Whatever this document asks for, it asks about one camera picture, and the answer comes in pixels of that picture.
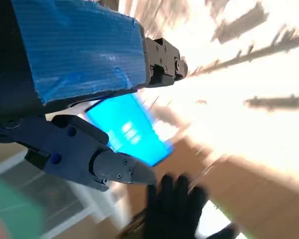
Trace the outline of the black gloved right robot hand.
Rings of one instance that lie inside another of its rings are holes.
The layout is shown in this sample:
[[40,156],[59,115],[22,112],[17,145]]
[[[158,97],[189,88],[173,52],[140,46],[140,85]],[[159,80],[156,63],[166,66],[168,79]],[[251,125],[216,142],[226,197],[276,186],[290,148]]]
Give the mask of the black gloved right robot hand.
[[189,188],[189,179],[170,174],[158,187],[147,187],[144,239],[193,239],[205,206],[207,192],[202,187]]

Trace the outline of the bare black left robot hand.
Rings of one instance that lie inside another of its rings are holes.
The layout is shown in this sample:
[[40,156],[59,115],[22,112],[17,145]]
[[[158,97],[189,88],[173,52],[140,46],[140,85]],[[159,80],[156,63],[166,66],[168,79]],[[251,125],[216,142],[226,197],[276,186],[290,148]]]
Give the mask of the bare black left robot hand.
[[108,181],[154,184],[149,166],[61,111],[170,86],[187,72],[176,47],[95,1],[0,0],[0,143],[25,146],[45,173],[100,191]]

